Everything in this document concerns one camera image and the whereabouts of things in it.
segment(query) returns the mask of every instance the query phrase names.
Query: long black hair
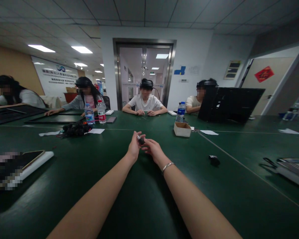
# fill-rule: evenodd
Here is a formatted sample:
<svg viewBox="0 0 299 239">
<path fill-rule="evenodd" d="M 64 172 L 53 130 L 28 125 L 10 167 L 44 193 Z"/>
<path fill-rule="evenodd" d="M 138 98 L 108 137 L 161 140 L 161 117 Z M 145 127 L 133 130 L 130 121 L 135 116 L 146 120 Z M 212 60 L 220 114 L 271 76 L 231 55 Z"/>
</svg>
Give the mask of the long black hair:
<svg viewBox="0 0 299 239">
<path fill-rule="evenodd" d="M 8 105 L 14 105 L 14 100 L 17 104 L 22 103 L 22 100 L 20 99 L 20 92 L 22 90 L 27 90 L 27 88 L 21 86 L 18 81 L 16 81 L 12 76 L 7 75 L 0 75 L 0 88 L 10 88 L 10 94 L 3 95 L 6 99 Z M 48 108 L 49 106 L 42 100 L 44 105 Z"/>
<path fill-rule="evenodd" d="M 79 88 L 80 87 L 81 88 L 87 88 L 87 87 L 89 87 L 91 89 L 91 94 L 92 94 L 93 99 L 94 99 L 95 107 L 97 106 L 97 96 L 99 96 L 102 99 L 102 101 L 104 101 L 102 94 L 97 90 L 97 88 L 93 85 L 92 81 L 89 78 L 87 78 L 85 76 L 81 76 L 81 77 L 79 77 L 76 80 L 75 84 Z M 83 104 L 85 104 L 85 101 L 84 101 L 84 92 L 80 91 L 79 93 L 80 93 L 81 98 L 83 100 Z"/>
</svg>

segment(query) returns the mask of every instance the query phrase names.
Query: gray cardigan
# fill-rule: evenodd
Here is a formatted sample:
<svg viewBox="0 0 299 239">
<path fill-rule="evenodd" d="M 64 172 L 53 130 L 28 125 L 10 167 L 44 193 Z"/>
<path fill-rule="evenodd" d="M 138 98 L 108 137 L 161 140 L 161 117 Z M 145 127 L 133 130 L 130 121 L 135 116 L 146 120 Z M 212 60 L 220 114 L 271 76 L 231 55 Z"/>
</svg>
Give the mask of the gray cardigan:
<svg viewBox="0 0 299 239">
<path fill-rule="evenodd" d="M 102 100 L 102 98 L 100 96 L 97 96 L 96 100 Z M 81 95 L 77 95 L 74 98 L 74 100 L 72 100 L 70 103 L 62 106 L 61 108 L 65 109 L 65 110 L 70 110 L 70 109 L 83 110 L 85 108 L 85 105 L 83 103 Z"/>
</svg>

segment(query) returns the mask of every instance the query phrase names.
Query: white t-shirt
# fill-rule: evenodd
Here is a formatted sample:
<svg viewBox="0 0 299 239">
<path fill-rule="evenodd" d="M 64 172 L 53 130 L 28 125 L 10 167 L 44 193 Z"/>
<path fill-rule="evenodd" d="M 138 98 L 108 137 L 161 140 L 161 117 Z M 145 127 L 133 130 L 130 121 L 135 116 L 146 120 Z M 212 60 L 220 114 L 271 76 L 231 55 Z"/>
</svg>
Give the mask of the white t-shirt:
<svg viewBox="0 0 299 239">
<path fill-rule="evenodd" d="M 34 107 L 38 108 L 45 108 L 46 106 L 43 103 L 43 100 L 38 96 L 36 93 L 34 93 L 31 90 L 22 90 L 20 91 L 20 100 L 21 103 L 25 103 Z M 0 96 L 0 105 L 4 106 L 7 105 L 8 102 L 6 101 L 6 98 L 4 96 Z"/>
<path fill-rule="evenodd" d="M 149 99 L 146 103 L 144 103 L 141 95 L 136 95 L 131 99 L 131 101 L 128 104 L 131 107 L 135 106 L 135 111 L 150 111 L 154 110 L 154 108 L 161 108 L 163 106 L 163 104 L 154 95 L 149 95 Z"/>
<path fill-rule="evenodd" d="M 196 96 L 190 96 L 187 98 L 186 100 L 186 103 L 185 103 L 185 106 L 191 106 L 191 107 L 197 107 L 197 106 L 201 106 L 202 103 L 200 103 Z M 199 111 L 198 112 L 195 112 L 195 113 L 192 113 L 192 115 L 198 115 Z"/>
</svg>

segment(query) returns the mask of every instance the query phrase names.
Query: cardboard box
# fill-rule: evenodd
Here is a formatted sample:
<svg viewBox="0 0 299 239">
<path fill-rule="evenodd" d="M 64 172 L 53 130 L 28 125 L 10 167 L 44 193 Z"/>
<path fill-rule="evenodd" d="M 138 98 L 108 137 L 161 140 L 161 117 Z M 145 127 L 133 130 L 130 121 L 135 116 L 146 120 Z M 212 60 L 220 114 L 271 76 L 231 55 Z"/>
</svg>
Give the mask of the cardboard box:
<svg viewBox="0 0 299 239">
<path fill-rule="evenodd" d="M 175 122 L 174 132 L 177 136 L 189 137 L 191 133 L 191 128 L 187 123 Z"/>
</svg>

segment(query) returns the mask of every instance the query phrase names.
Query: metal door frame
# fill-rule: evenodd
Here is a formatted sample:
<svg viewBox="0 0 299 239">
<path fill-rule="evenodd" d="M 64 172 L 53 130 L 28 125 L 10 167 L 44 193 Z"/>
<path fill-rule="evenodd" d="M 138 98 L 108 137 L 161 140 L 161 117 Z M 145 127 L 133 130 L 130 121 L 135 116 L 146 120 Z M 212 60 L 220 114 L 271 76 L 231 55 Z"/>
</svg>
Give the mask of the metal door frame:
<svg viewBox="0 0 299 239">
<path fill-rule="evenodd" d="M 169 56 L 166 69 L 166 82 L 164 82 L 164 97 L 163 105 L 167 108 L 170 83 L 172 80 L 173 64 L 176 51 L 176 40 L 158 40 L 158 39 L 131 39 L 131 38 L 113 38 L 114 50 L 114 70 L 116 81 L 116 97 L 118 110 L 122 110 L 122 81 L 121 81 L 121 67 L 120 67 L 120 47 L 136 47 L 142 48 L 142 66 L 146 65 L 146 49 L 147 48 L 162 48 L 169 49 Z"/>
</svg>

